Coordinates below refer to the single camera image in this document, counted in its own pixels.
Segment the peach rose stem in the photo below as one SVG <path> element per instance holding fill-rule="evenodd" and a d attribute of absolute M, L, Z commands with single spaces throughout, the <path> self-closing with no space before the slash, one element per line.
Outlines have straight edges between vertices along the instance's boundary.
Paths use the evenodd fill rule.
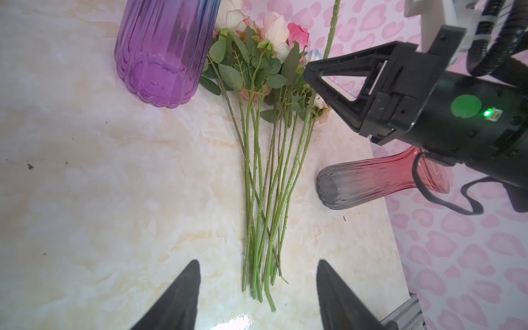
<path fill-rule="evenodd" d="M 290 207 L 290 199 L 293 195 L 293 192 L 294 192 L 294 189 L 296 188 L 296 184 L 297 184 L 297 181 L 299 179 L 299 177 L 301 176 L 301 172 L 302 172 L 302 169 L 303 169 L 303 165 L 304 165 L 304 162 L 305 162 L 305 158 L 308 154 L 308 150 L 309 150 L 309 144 L 311 142 L 311 139 L 312 139 L 312 134 L 314 132 L 314 128 L 316 126 L 316 122 L 318 120 L 319 117 L 321 117 L 321 115 L 324 114 L 324 112 L 326 112 L 328 110 L 328 106 L 327 106 L 327 103 L 323 100 L 323 98 L 319 95 L 319 94 L 316 94 L 315 96 L 315 99 L 314 99 L 314 106 L 312 108 L 312 117 L 309 121 L 310 123 L 310 126 L 309 126 L 309 130 L 307 131 L 307 136 L 306 136 L 306 140 L 305 140 L 305 143 L 303 145 L 303 152 L 302 152 L 302 157 L 300 158 L 300 161 L 299 161 L 299 164 L 298 164 L 298 168 L 295 172 L 295 177 L 294 177 L 294 183 L 292 185 L 292 189 L 290 190 L 290 193 L 287 195 L 286 197 L 286 204 L 285 204 L 285 214 L 284 214 L 284 220 L 283 220 L 283 227 L 281 230 L 279 230 L 279 253 L 278 253 L 278 263 L 277 263 L 277 268 L 274 270 L 273 274 L 272 274 L 272 279 L 271 279 L 271 284 L 273 285 L 275 283 L 275 279 L 277 276 L 280 276 L 281 279 L 284 280 L 284 282 L 287 283 L 287 280 L 283 277 L 283 274 L 282 274 L 282 269 L 281 269 L 281 252 L 282 252 L 282 248 L 283 248 L 283 243 L 284 243 L 284 239 L 285 239 L 285 232 L 287 230 L 287 220 L 288 220 L 288 216 L 289 216 L 289 207 Z"/>

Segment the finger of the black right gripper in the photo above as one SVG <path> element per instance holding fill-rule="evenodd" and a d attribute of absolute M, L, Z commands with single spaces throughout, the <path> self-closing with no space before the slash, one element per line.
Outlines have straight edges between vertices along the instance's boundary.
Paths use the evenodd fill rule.
<path fill-rule="evenodd" d="M 406 54 L 408 44 L 394 41 L 344 56 L 312 61 L 305 67 L 303 78 L 351 128 L 360 128 L 379 91 L 375 87 L 378 74 L 392 69 Z M 361 94 L 349 100 L 326 82 L 325 76 L 364 77 L 366 80 Z"/>

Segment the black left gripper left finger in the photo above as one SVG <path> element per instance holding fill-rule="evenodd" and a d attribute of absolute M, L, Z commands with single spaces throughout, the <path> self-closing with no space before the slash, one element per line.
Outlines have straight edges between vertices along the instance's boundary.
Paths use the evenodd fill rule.
<path fill-rule="evenodd" d="M 192 260 L 131 329 L 194 330 L 200 283 L 199 261 Z"/>

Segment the red grey glass vase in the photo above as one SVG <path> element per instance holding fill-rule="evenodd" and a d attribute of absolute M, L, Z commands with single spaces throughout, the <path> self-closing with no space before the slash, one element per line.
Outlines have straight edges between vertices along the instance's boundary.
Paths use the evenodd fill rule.
<path fill-rule="evenodd" d="M 328 208 L 345 210 L 415 188 L 413 163 L 421 152 L 409 147 L 392 156 L 328 166 L 318 174 L 316 191 Z"/>

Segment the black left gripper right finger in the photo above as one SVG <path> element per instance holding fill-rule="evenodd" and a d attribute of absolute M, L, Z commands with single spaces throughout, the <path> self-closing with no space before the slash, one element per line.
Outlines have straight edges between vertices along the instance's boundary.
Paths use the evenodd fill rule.
<path fill-rule="evenodd" d="M 385 329 L 324 259 L 318 262 L 316 287 L 324 330 Z"/>

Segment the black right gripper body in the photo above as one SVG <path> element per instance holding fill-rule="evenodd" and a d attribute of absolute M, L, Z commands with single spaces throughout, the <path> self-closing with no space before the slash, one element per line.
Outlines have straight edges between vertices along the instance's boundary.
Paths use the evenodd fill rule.
<path fill-rule="evenodd" d="M 448 71 L 463 35 L 443 26 L 427 52 L 398 41 L 367 49 L 360 130 L 527 188 L 527 91 Z"/>

